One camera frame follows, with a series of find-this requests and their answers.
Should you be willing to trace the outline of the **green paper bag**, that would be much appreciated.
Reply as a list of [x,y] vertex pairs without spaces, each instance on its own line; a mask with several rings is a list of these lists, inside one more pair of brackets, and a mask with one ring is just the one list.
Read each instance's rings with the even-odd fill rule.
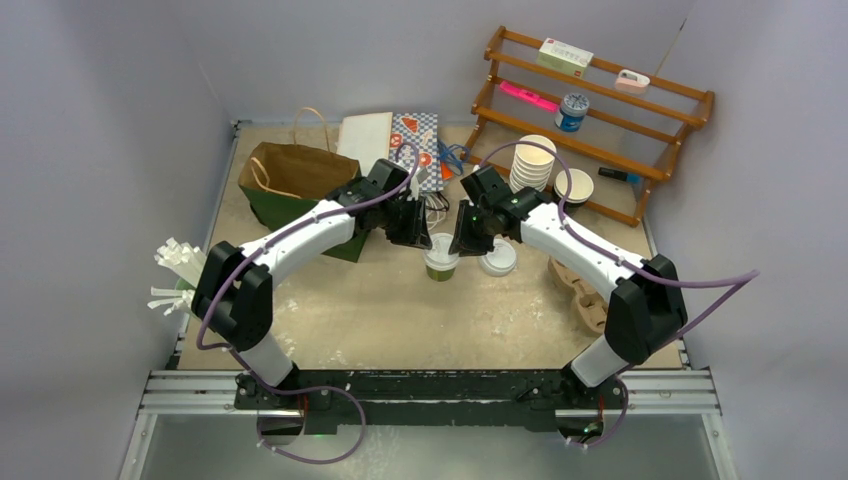
[[251,211],[271,232],[307,213],[336,188],[362,176],[358,161],[336,153],[330,145],[327,126],[323,127],[322,147],[297,140],[298,121],[305,112],[320,114],[312,107],[301,108],[293,121],[291,140],[259,143],[238,177],[237,185]]

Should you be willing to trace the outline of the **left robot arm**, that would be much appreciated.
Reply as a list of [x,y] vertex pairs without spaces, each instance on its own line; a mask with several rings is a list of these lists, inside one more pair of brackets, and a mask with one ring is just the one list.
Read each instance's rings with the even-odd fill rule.
[[301,217],[252,242],[216,244],[208,253],[190,303],[202,330],[228,344],[261,382],[272,408],[297,399],[295,363],[274,339],[275,290],[296,270],[356,235],[384,231],[395,245],[428,249],[425,205],[410,196],[411,174],[386,159],[365,177],[333,190]]

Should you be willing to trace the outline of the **green takeout paper cup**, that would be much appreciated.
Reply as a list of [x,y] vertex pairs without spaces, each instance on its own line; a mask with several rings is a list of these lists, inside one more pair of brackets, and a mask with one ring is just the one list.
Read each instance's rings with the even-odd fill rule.
[[450,280],[456,270],[458,263],[433,263],[427,261],[425,263],[427,276],[436,282],[445,282]]

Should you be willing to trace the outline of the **single white coffee lid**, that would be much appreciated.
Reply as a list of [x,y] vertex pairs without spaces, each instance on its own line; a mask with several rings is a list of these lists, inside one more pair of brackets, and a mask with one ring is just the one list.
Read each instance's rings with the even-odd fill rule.
[[451,253],[450,247],[454,240],[454,236],[449,233],[435,233],[430,235],[431,248],[424,252],[423,258],[433,263],[459,263],[459,255]]

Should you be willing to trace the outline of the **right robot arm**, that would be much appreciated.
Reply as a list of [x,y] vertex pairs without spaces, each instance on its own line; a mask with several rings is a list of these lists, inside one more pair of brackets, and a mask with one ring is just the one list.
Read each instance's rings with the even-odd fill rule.
[[525,187],[514,192],[490,166],[462,179],[450,251],[482,256],[496,237],[533,247],[573,271],[607,303],[603,334],[566,367],[564,399],[584,407],[601,383],[628,365],[640,365],[688,320],[677,271],[668,258],[650,260],[617,247],[568,219],[550,197]]

